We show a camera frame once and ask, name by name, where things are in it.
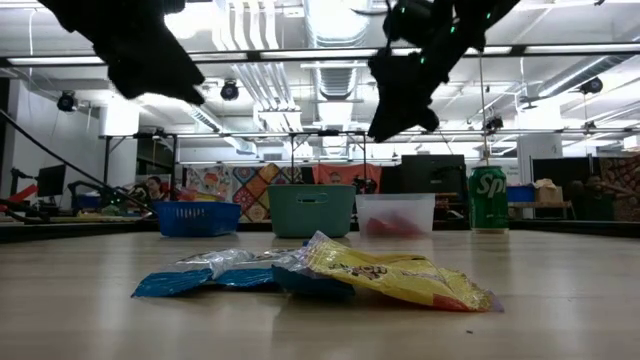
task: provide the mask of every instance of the red object in container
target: red object in container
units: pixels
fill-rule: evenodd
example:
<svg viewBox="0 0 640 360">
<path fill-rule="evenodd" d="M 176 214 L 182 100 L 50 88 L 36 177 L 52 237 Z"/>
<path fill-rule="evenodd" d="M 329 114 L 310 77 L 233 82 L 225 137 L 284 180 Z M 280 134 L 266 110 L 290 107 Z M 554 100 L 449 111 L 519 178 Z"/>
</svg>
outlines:
<svg viewBox="0 0 640 360">
<path fill-rule="evenodd" d="M 388 219 L 389 221 L 387 222 L 377 218 L 369 219 L 366 228 L 367 235 L 374 237 L 398 236 L 407 238 L 425 235 L 416 224 L 402 216 L 390 214 Z"/>
</svg>

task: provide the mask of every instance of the yellow snack bag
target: yellow snack bag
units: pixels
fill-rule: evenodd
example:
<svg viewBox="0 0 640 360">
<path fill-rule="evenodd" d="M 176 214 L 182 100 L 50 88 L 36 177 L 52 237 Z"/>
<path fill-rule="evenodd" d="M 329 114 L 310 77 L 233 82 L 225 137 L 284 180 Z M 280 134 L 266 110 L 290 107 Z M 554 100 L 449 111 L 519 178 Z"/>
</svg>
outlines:
<svg viewBox="0 0 640 360">
<path fill-rule="evenodd" d="M 502 311 L 495 296 L 459 271 L 436 267 L 420 255 L 371 255 L 316 232 L 304 261 L 314 272 L 352 285 L 442 310 Z"/>
</svg>

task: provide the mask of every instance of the green soda can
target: green soda can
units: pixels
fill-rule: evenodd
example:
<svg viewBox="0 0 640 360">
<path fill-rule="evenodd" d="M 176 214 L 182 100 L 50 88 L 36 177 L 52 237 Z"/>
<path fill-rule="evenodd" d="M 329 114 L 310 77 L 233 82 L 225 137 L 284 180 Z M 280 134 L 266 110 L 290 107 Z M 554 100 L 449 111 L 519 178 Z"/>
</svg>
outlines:
<svg viewBox="0 0 640 360">
<path fill-rule="evenodd" d="M 500 166 L 473 168 L 469 178 L 472 229 L 508 229 L 507 176 Z"/>
</svg>

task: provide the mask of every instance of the computer monitor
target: computer monitor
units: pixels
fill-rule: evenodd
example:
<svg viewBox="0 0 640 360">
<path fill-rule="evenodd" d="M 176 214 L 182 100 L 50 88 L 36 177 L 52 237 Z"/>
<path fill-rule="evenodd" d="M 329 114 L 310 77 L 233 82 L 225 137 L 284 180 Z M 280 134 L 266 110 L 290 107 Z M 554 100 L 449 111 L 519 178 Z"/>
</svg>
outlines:
<svg viewBox="0 0 640 360">
<path fill-rule="evenodd" d="M 464 155 L 404 155 L 402 178 L 407 193 L 458 193 L 466 186 Z"/>
<path fill-rule="evenodd" d="M 40 169 L 38 172 L 38 197 L 62 195 L 66 170 L 65 165 Z"/>
</svg>

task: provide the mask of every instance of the blue basket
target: blue basket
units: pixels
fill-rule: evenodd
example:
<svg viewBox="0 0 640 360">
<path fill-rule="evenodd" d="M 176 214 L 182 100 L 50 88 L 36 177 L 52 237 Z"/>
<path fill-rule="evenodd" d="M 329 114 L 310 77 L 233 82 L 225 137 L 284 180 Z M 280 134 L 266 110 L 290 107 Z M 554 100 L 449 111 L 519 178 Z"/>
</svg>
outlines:
<svg viewBox="0 0 640 360">
<path fill-rule="evenodd" d="M 220 202 L 157 202 L 160 232 L 172 237 L 209 237 L 236 231 L 240 205 Z"/>
<path fill-rule="evenodd" d="M 527 186 L 507 186 L 508 202 L 535 202 L 536 191 L 531 185 Z"/>
<path fill-rule="evenodd" d="M 77 200 L 80 209 L 99 209 L 102 206 L 100 196 L 78 195 Z"/>
</svg>

